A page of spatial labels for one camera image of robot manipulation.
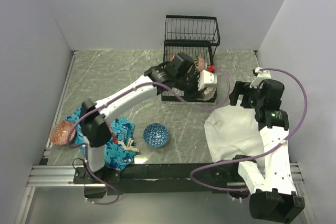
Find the black wire dish rack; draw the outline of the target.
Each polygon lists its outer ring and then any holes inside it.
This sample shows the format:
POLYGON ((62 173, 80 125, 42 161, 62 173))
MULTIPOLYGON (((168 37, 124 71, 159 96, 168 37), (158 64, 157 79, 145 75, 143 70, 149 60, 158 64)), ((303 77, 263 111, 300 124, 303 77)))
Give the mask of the black wire dish rack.
MULTIPOLYGON (((172 55, 183 52, 192 57, 193 60, 197 56, 202 56, 207 63, 206 70, 214 72, 214 54, 219 45, 220 33, 216 17, 166 15, 163 50, 164 68, 167 68, 172 55)), ((208 101, 188 99, 184 96, 183 91, 180 91, 180 95, 188 102, 213 103, 216 100, 217 91, 214 97, 208 101)))

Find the red geometric patterned bowl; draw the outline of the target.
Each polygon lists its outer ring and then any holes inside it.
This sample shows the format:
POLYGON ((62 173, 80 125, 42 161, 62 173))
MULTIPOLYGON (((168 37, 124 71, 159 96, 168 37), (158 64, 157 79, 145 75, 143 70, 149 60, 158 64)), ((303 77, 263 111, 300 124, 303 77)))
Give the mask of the red geometric patterned bowl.
POLYGON ((208 101, 208 100, 210 100, 210 99, 212 99, 214 97, 215 92, 216 92, 216 88, 214 88, 214 87, 205 88, 201 92, 199 100, 201 100, 201 101, 208 101))

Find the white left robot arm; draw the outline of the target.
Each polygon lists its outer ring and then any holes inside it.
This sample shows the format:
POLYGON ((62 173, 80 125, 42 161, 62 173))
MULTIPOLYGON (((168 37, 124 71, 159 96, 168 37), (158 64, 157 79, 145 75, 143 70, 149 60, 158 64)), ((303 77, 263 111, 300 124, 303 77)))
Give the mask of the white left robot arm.
POLYGON ((150 67, 132 84, 117 93, 96 102, 85 100, 81 105, 80 119, 77 123, 81 127, 83 142, 77 145, 85 149, 87 178, 93 183, 101 182, 107 164, 106 144, 116 140, 116 145, 121 145, 119 139, 110 131, 109 126, 113 121, 139 103, 174 88, 188 91, 199 98, 204 90, 204 87, 199 85, 199 78, 206 68, 203 57, 193 59, 180 52, 170 60, 150 67))

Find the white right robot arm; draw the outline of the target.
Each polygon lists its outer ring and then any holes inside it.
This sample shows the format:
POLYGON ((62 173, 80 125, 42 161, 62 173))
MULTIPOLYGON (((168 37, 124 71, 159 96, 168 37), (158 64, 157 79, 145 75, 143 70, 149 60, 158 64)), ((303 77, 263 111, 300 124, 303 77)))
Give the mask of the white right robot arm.
POLYGON ((285 86, 273 79, 256 86, 236 81, 229 95, 230 104, 254 109, 264 151, 265 172, 262 174, 254 158, 244 157, 230 168, 231 178, 244 180, 250 192, 249 212, 254 219, 291 223, 304 209, 305 200, 298 196, 294 185, 288 152, 288 114, 280 109, 285 86))

